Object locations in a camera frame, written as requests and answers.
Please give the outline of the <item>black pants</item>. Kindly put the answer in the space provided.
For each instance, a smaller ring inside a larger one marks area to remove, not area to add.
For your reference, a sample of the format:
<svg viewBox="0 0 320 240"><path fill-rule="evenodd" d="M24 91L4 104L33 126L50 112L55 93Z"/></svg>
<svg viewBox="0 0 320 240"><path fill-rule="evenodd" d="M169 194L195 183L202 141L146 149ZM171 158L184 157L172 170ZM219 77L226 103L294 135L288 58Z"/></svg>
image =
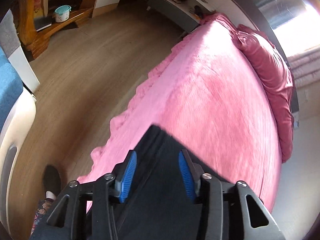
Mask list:
<svg viewBox="0 0 320 240"><path fill-rule="evenodd" d="M158 126L150 126L143 135L133 149L137 168L129 196L113 207L117 239L197 239L202 205L186 194L178 164L182 150L184 146ZM225 181L188 153L204 172ZM56 202L41 217L31 239L46 239L46 219Z"/></svg>

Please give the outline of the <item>dark slipper foot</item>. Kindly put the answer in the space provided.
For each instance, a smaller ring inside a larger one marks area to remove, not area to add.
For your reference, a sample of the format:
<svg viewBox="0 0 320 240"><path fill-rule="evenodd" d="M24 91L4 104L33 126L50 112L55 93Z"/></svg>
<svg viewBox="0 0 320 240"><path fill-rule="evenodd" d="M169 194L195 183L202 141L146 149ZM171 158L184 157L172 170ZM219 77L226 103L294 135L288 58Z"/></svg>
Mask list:
<svg viewBox="0 0 320 240"><path fill-rule="evenodd" d="M43 188L47 199L56 200L61 192L61 177L57 168L47 165L42 177Z"/></svg>

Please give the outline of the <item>pink bed blanket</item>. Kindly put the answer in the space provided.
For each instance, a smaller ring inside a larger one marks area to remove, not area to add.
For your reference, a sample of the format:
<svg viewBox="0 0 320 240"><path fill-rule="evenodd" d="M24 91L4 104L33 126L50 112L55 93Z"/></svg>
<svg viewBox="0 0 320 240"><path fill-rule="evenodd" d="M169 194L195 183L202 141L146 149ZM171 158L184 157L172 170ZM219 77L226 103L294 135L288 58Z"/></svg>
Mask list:
<svg viewBox="0 0 320 240"><path fill-rule="evenodd" d="M281 150L263 85L232 40L235 26L217 13L174 46L111 119L110 138L91 153L94 181L122 162L157 125L230 182L246 181L272 210Z"/></svg>

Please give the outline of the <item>dark pink pillow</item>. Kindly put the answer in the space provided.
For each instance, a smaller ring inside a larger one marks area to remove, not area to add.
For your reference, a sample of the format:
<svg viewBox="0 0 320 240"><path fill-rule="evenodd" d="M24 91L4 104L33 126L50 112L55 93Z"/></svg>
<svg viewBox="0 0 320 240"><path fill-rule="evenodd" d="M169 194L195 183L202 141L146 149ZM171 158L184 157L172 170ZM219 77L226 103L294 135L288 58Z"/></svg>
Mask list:
<svg viewBox="0 0 320 240"><path fill-rule="evenodd" d="M293 151L291 99L294 83L291 70L276 46L261 31L240 24L234 43L247 57L264 87L277 124L281 159L285 163Z"/></svg>

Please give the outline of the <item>blue white chair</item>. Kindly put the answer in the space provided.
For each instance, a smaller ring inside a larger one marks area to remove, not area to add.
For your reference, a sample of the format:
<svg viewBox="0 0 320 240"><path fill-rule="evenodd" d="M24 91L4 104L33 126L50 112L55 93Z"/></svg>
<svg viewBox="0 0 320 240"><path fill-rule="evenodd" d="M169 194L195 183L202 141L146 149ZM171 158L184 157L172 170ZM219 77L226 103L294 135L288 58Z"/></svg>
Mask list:
<svg viewBox="0 0 320 240"><path fill-rule="evenodd" d="M1 224L7 232L12 174L35 119L33 92L39 85L17 36L13 14L8 10L1 20Z"/></svg>

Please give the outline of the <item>wooden shelf unit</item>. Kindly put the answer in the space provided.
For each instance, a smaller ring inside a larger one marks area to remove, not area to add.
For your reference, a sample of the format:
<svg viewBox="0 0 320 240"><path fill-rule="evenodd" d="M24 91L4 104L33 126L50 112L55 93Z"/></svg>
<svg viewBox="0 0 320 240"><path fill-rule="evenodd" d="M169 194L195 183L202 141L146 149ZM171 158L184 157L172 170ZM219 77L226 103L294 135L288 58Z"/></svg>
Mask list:
<svg viewBox="0 0 320 240"><path fill-rule="evenodd" d="M16 0L19 9L14 13L18 38L32 59L39 57L49 45L50 38L58 31L84 24L93 13L96 0ZM69 19L55 22L54 11L70 5Z"/></svg>

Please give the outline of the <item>white teal lidded pot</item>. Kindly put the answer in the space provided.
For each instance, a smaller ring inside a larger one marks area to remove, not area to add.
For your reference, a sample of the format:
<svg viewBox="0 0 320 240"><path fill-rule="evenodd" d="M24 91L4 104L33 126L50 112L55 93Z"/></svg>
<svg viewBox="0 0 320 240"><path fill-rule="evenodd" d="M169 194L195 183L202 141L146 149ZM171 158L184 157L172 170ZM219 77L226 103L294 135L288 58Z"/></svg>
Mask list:
<svg viewBox="0 0 320 240"><path fill-rule="evenodd" d="M71 6L70 5L62 5L55 9L54 15L55 15L55 22L56 23L62 23L69 19L69 14L71 12Z"/></svg>

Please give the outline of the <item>white grey low cabinet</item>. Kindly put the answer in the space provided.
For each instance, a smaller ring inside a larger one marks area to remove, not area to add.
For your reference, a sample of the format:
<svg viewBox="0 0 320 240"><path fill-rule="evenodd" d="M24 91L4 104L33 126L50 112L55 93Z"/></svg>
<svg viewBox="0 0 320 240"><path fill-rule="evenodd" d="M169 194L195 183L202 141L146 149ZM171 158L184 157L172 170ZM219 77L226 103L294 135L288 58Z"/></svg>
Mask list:
<svg viewBox="0 0 320 240"><path fill-rule="evenodd" d="M206 0L148 0L147 10L155 10L191 33L215 9Z"/></svg>

